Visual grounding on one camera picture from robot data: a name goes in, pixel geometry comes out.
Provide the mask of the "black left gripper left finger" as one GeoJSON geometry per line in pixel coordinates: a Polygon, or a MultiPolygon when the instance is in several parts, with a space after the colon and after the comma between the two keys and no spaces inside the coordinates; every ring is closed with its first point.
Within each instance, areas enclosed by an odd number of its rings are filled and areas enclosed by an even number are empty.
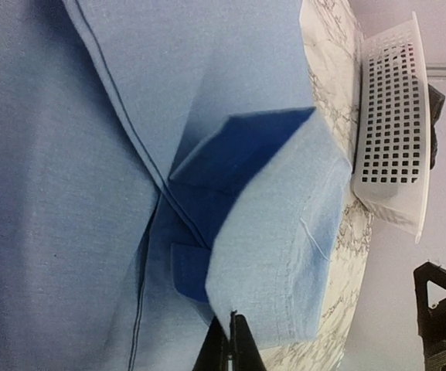
{"type": "Polygon", "coordinates": [[[229,342],[223,328],[214,317],[197,356],[193,371],[228,371],[229,342]]]}

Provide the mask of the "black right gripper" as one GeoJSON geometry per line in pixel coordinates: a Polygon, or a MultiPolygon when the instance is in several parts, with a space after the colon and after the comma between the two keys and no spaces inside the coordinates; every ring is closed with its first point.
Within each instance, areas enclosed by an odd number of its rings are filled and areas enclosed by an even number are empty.
{"type": "Polygon", "coordinates": [[[446,290],[446,270],[426,262],[414,270],[417,327],[424,347],[424,368],[446,370],[446,298],[430,307],[427,289],[430,282],[446,290]]]}

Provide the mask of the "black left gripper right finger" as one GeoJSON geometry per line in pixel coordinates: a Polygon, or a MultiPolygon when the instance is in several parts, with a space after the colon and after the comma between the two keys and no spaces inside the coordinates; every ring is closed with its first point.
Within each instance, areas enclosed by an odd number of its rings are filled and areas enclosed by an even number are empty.
{"type": "Polygon", "coordinates": [[[246,318],[236,311],[230,317],[230,370],[266,371],[246,318]]]}

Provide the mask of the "light blue long sleeve shirt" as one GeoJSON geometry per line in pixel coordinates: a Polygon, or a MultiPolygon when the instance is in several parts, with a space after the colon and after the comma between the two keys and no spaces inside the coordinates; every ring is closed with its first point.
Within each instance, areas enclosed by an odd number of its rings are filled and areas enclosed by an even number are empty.
{"type": "Polygon", "coordinates": [[[299,1],[0,1],[0,370],[318,332],[351,166],[299,1]]]}

